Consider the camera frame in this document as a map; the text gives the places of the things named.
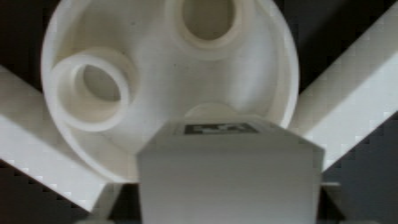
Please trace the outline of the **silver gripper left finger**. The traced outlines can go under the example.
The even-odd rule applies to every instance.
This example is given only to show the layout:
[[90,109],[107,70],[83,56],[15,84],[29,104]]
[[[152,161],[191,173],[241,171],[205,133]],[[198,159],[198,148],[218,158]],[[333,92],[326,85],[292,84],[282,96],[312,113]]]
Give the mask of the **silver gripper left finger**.
[[106,185],[93,211],[74,224],[141,224],[141,198],[136,183]]

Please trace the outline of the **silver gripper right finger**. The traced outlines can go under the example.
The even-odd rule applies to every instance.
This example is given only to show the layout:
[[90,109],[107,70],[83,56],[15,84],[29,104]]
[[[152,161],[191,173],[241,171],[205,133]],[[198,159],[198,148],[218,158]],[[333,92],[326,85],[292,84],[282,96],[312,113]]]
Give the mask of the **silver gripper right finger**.
[[342,200],[342,184],[338,182],[324,182],[319,202],[319,224],[349,224]]

